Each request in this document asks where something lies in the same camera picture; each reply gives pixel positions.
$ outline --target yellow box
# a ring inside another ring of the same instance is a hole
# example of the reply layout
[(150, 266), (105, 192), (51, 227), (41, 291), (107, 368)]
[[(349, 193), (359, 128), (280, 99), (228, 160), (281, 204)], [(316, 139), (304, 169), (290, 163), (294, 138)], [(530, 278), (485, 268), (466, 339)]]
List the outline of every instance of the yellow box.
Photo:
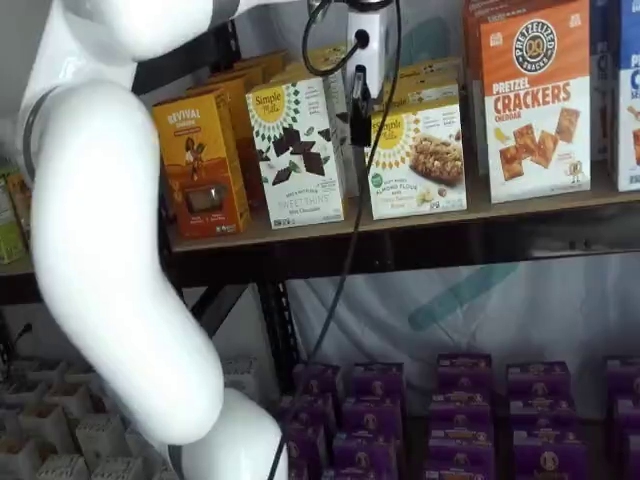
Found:
[(180, 232), (202, 237), (242, 232), (250, 220), (229, 113), (214, 90), (153, 107)]

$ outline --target cracker image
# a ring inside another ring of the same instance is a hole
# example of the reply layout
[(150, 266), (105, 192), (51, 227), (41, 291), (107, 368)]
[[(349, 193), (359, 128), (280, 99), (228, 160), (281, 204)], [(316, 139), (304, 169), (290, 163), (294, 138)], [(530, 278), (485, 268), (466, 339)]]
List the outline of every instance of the cracker image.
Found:
[(533, 125), (530, 123), (513, 131), (513, 137), (516, 140), (516, 148), (518, 150), (518, 158), (534, 157), (538, 153), (536, 145), (536, 134), (533, 131)]
[(421, 135), (414, 141), (410, 167), (424, 178), (449, 186), (464, 178), (462, 149), (433, 135)]
[(549, 168), (551, 160), (553, 160), (553, 154), (558, 146), (558, 137), (552, 133), (542, 131), (540, 138), (538, 139), (537, 152), (531, 159), (538, 165)]
[(524, 175), (522, 160), (518, 155), (518, 147), (515, 145), (500, 150), (500, 162), (502, 163), (502, 174), (505, 181), (508, 182)]
[(558, 126), (556, 127), (556, 135), (560, 140), (566, 143), (573, 143), (573, 135), (578, 127), (578, 119), (580, 112), (573, 108), (562, 108), (558, 117)]

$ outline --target cracker box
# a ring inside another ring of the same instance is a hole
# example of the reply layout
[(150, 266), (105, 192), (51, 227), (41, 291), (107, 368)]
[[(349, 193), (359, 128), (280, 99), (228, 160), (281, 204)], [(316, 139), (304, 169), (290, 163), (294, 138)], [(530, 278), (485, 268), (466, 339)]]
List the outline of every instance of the cracker box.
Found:
[(429, 405), (433, 422), (446, 422), (456, 427), (491, 424), (491, 404), (483, 392), (434, 393)]
[(111, 457), (100, 462), (91, 480), (145, 480), (140, 458)]
[(290, 423), (285, 428), (284, 435), (289, 458), (306, 462), (310, 480), (320, 479), (324, 467), (328, 464), (323, 427), (305, 427)]
[(578, 423), (575, 403), (571, 397), (512, 397), (509, 401), (509, 417), (514, 428), (573, 428)]
[(571, 395), (571, 373), (565, 362), (519, 363), (507, 366), (510, 395)]
[(349, 397), (342, 405), (342, 426), (348, 431), (366, 430), (402, 441), (400, 398)]
[(89, 480), (89, 470), (80, 455), (51, 455), (38, 470), (38, 480)]
[(493, 385), (491, 355), (444, 353), (437, 359), (438, 387), (490, 390)]
[(640, 188), (640, 8), (635, 0), (611, 0), (615, 49), (617, 118), (614, 178), (620, 191)]
[(153, 107), (180, 233), (244, 231), (250, 221), (224, 90)]
[(495, 471), (494, 456), (491, 428), (432, 428), (429, 433), (430, 460), (483, 467), (492, 478)]
[(514, 431), (516, 480), (589, 478), (587, 446), (574, 431)]
[(395, 440), (368, 431), (340, 432), (333, 440), (333, 465), (374, 470), (390, 480), (397, 480)]
[(0, 438), (0, 469), (6, 479), (36, 480), (42, 460), (33, 439)]
[(76, 453), (61, 407), (44, 403), (29, 406), (18, 419), (24, 434), (37, 439), (41, 449), (61, 454)]
[(374, 219), (467, 208), (460, 128), (457, 97), (391, 110), (369, 172)]
[(130, 455), (124, 427), (117, 415), (88, 415), (76, 428), (76, 437), (91, 471), (106, 457)]
[(480, 20), (491, 201), (590, 188), (589, 3)]
[[(277, 417), (284, 419), (293, 404), (293, 397), (285, 395), (280, 399)], [(336, 417), (331, 394), (301, 395), (296, 401), (293, 421), (303, 426), (324, 426), (325, 434), (333, 437), (336, 433)]]
[(249, 110), (245, 95), (249, 91), (247, 88), (247, 77), (238, 75), (237, 77), (227, 77), (218, 80), (215, 77), (209, 79), (206, 85), (190, 88), (187, 95), (198, 95), (221, 89), (228, 95), (229, 114), (231, 115), (231, 126), (233, 136), (236, 141), (236, 150), (242, 169), (242, 180), (247, 192), (247, 199), (252, 208), (264, 205), (264, 191), (260, 180), (260, 169), (256, 160), (256, 147), (253, 143), (253, 130), (251, 120), (249, 120)]
[(328, 89), (305, 73), (247, 95), (272, 228), (344, 219), (343, 160)]

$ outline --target chocolate image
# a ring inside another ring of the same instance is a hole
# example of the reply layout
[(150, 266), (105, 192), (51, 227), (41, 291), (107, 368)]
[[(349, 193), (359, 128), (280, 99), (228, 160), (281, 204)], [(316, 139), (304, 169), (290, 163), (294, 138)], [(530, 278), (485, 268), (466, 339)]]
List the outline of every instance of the chocolate image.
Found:
[(331, 129), (325, 128), (324, 130), (318, 131), (318, 135), (324, 138), (327, 142), (331, 141)]
[(281, 183), (284, 183), (287, 180), (289, 180), (290, 177), (291, 177), (291, 169), (289, 167), (283, 168), (282, 170), (279, 170), (278, 173), (276, 173), (275, 177), (273, 177), (273, 182), (271, 182), (271, 185), (273, 186), (280, 185)]
[(310, 152), (316, 142), (298, 142), (293, 145), (291, 149), (291, 155), (302, 155), (305, 152)]
[(302, 154), (302, 160), (304, 161), (304, 168), (307, 172), (324, 177), (324, 165), (319, 153), (305, 152)]

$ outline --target snack box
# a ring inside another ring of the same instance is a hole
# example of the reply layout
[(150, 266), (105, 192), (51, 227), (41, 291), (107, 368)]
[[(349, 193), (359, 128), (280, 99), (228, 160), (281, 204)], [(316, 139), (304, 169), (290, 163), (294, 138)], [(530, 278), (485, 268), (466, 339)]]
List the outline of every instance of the snack box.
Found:
[(571, 395), (571, 372), (565, 362), (508, 365), (507, 391), (537, 397)]
[(395, 440), (368, 431), (340, 432), (333, 440), (333, 465), (337, 468), (373, 470), (398, 479)]
[(513, 455), (516, 480), (589, 478), (587, 446), (572, 430), (514, 431)]
[[(278, 405), (277, 418), (284, 420), (291, 410), (292, 404), (292, 396), (282, 397)], [(331, 394), (301, 395), (296, 402), (292, 420), (303, 426), (322, 425), (325, 434), (333, 437), (336, 433), (336, 417)]]
[(38, 480), (89, 480), (89, 470), (80, 455), (51, 455), (38, 470)]
[(402, 442), (402, 409), (399, 397), (349, 397), (342, 405), (342, 427), (391, 436)]
[(575, 428), (578, 423), (571, 397), (512, 397), (509, 401), (509, 417), (514, 428)]
[(429, 459), (457, 466), (486, 469), (490, 478), (495, 472), (493, 431), (491, 428), (441, 428), (429, 432)]
[(620, 191), (640, 188), (640, 9), (634, 0), (611, 0), (615, 43), (613, 174)]
[(344, 164), (329, 84), (301, 73), (247, 94), (271, 227), (344, 220)]
[(445, 353), (437, 358), (439, 388), (490, 390), (493, 385), (491, 355)]
[(456, 427), (486, 426), (492, 422), (491, 402), (486, 392), (438, 392), (431, 396), (429, 417)]
[(153, 118), (180, 233), (244, 231), (249, 204), (225, 91), (168, 100), (153, 107)]
[[(381, 119), (382, 113), (372, 116), (374, 136)], [(467, 208), (457, 97), (389, 112), (369, 187), (375, 220)]]
[(479, 31), (492, 203), (589, 190), (588, 1), (514, 5)]
[(292, 460), (306, 462), (310, 480), (319, 480), (328, 465), (327, 444), (322, 425), (305, 427), (292, 422), (284, 429), (287, 453)]

